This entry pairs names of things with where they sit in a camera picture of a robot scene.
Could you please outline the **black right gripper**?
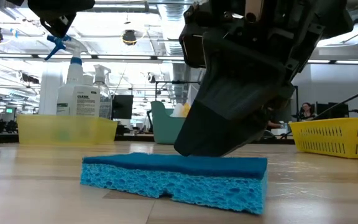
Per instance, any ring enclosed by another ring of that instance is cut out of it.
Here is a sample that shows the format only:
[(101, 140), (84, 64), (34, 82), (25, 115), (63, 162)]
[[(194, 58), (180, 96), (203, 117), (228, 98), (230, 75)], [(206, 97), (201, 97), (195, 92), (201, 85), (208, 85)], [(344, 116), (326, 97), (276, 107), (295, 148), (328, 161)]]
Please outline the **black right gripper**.
[(210, 0), (183, 17), (186, 64), (219, 86), (287, 84), (320, 40), (353, 29), (345, 0)]

